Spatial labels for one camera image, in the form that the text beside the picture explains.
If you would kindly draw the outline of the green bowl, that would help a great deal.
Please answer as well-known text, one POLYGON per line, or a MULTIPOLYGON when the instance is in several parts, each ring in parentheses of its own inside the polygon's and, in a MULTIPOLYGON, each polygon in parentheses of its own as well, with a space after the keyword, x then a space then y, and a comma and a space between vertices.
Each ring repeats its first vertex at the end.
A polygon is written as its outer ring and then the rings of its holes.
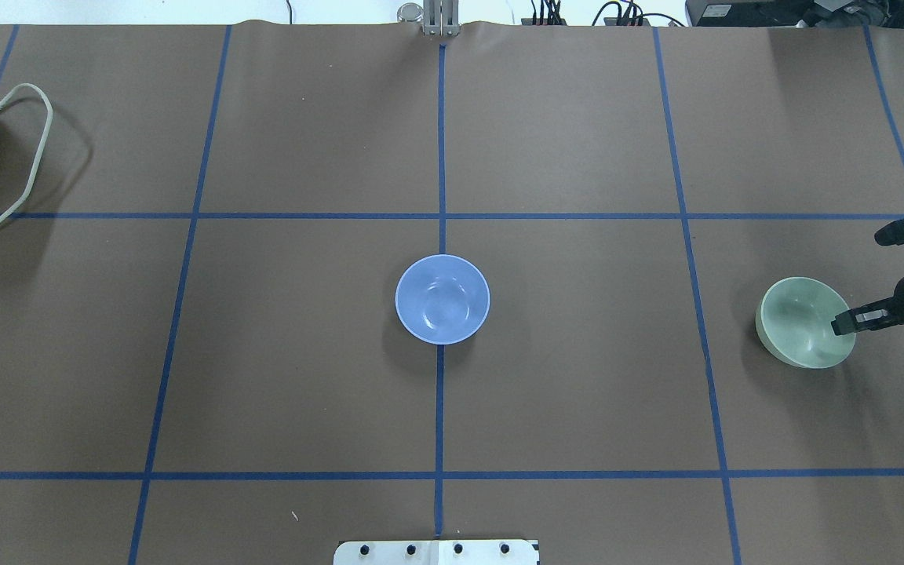
POLYGON ((822 370, 840 365, 856 346, 855 335, 833 330, 849 304, 817 279, 785 278, 765 290, 756 307, 756 333, 769 354, 790 366, 822 370))

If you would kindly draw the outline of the blue bowl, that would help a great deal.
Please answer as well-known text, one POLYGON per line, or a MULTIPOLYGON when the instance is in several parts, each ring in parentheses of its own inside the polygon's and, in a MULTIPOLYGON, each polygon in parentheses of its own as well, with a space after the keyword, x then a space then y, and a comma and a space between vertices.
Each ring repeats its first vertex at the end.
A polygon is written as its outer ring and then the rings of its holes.
POLYGON ((464 342, 480 330, 490 312, 487 278, 458 255, 428 255, 413 262, 395 287, 399 321, 424 343, 464 342))

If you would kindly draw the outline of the black monitor base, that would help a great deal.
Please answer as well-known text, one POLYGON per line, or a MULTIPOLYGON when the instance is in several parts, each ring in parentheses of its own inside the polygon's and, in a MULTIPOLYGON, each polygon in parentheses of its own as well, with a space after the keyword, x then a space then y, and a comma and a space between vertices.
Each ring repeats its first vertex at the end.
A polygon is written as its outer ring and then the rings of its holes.
POLYGON ((904 1, 685 1, 693 27, 904 29, 904 1))

